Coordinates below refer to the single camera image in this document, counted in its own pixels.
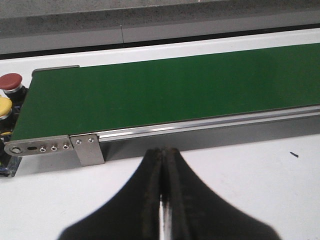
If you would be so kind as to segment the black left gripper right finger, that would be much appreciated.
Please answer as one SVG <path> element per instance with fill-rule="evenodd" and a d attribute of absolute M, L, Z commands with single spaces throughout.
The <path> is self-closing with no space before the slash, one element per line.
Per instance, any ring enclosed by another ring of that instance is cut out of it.
<path fill-rule="evenodd" d="M 163 150 L 162 202 L 167 240 L 278 240 L 269 225 L 212 191 L 176 148 Z"/>

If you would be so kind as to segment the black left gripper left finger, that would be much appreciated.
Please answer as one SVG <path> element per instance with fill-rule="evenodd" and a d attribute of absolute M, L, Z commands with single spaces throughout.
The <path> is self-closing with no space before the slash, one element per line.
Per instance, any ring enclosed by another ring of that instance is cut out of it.
<path fill-rule="evenodd" d="M 159 239 L 161 170 L 161 150 L 148 150 L 119 192 L 98 210 L 66 228 L 59 239 Z"/>

